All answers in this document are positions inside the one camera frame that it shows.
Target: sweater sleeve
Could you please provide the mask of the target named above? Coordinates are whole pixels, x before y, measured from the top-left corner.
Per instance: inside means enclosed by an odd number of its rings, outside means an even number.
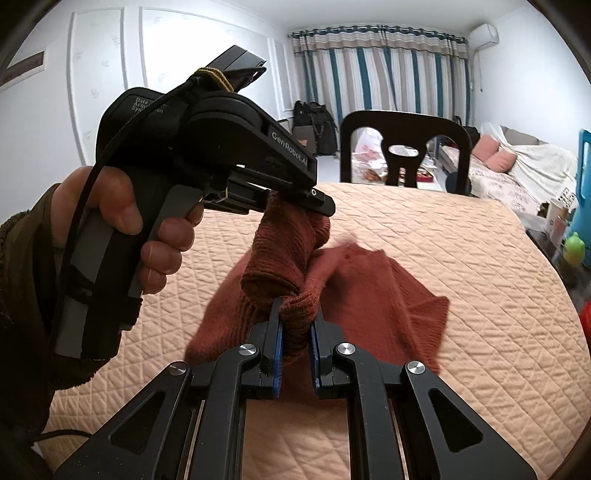
[[[0,227],[0,417],[25,436],[43,430],[55,390],[89,381],[106,363],[53,355],[46,368],[56,297],[50,223],[56,188]]]

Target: metal pivot screw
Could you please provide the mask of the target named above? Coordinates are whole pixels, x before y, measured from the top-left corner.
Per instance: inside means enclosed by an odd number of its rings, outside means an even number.
[[[178,377],[179,375],[183,375],[187,371],[187,364],[185,362],[173,362],[168,366],[168,372],[174,376]]]
[[[421,362],[417,362],[416,360],[409,362],[407,368],[409,372],[415,375],[420,375],[425,371],[425,365],[423,365]]]
[[[336,349],[341,355],[353,355],[355,353],[355,345],[352,343],[341,343]]]
[[[238,349],[238,353],[244,356],[251,356],[256,353],[256,346],[251,343],[243,343]]]

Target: hand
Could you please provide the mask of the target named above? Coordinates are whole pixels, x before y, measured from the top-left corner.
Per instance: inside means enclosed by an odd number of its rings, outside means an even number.
[[[78,168],[53,193],[50,218],[56,248],[66,244],[74,210],[91,169]],[[118,168],[103,168],[86,204],[100,209],[105,221],[122,233],[136,235],[142,230],[142,217],[135,204],[131,180]],[[178,271],[183,260],[181,252],[193,245],[193,228],[202,218],[203,205],[197,205],[186,219],[167,218],[160,224],[159,241],[144,244],[141,251],[144,266],[139,272],[144,293],[158,293],[166,285],[166,276]]]

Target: striped curtain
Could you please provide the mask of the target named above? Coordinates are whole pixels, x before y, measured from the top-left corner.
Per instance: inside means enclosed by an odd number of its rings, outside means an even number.
[[[470,124],[465,38],[423,29],[365,26],[292,33],[300,97],[325,103],[340,124],[357,110],[394,110]]]

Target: black cable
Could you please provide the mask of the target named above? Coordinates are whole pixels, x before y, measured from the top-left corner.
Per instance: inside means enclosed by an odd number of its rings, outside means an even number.
[[[36,439],[33,440],[33,443],[42,442],[43,440],[49,440],[49,439],[52,439],[55,437],[61,437],[64,435],[72,435],[72,436],[76,436],[76,437],[86,437],[88,439],[90,437],[92,437],[91,433],[85,432],[84,430],[76,430],[76,429],[53,430],[53,432],[42,433],[41,435],[39,435],[39,437],[37,437]]]
[[[80,221],[82,220],[82,215],[84,214],[86,202],[88,201],[88,197],[90,196],[92,187],[94,186],[100,171],[103,169],[104,166],[106,166],[109,163],[114,153],[121,146],[121,144],[129,137],[133,130],[135,130],[148,117],[149,114],[153,113],[157,108],[164,105],[172,97],[175,97],[193,88],[198,81],[198,75],[192,75],[185,83],[179,85],[170,92],[160,96],[155,101],[153,101],[153,103],[148,105],[145,109],[136,113],[136,115],[130,118],[129,121],[124,126],[122,126],[121,129],[119,129],[119,131],[109,141],[109,143],[103,150],[102,154],[100,155],[100,158],[96,160],[94,167],[92,167],[92,170],[88,175],[88,179],[86,180],[84,188],[82,188],[82,192],[80,193],[80,199],[78,200],[78,204],[76,205],[76,209],[74,210],[72,224],[70,225],[70,230],[68,232],[68,237],[66,239],[66,246],[64,247],[63,258],[61,261],[61,269],[56,291],[56,305],[53,314],[53,322],[51,325],[51,335],[49,337],[47,347],[47,361],[45,362],[45,382],[46,391],[48,394],[50,394],[51,392],[49,385],[51,366],[53,363],[53,354],[56,349],[57,334],[60,330],[61,317],[64,308],[64,299],[66,297],[68,288],[70,270],[69,265],[70,261],[72,260],[72,255],[74,253],[76,238],[80,228]]]

